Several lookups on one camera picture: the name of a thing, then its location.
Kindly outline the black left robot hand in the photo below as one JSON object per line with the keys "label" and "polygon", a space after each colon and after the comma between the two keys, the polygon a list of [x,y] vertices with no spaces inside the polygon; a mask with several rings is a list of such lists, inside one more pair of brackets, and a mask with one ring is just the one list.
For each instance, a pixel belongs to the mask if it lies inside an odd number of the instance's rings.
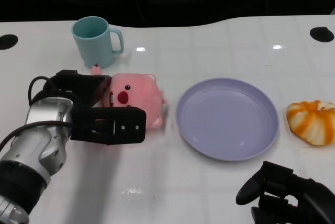
{"label": "black left robot hand", "polygon": [[146,113],[133,107],[97,107],[112,81],[108,75],[83,75],[62,70],[46,81],[43,93],[73,102],[71,139],[105,145],[142,143]]}

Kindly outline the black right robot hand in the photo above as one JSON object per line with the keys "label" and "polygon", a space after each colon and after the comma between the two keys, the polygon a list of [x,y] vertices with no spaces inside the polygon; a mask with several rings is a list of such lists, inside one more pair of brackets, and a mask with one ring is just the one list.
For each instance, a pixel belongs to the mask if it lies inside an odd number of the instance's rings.
{"label": "black right robot hand", "polygon": [[255,199],[255,223],[334,223],[334,193],[329,188],[268,161],[241,187],[236,203]]}

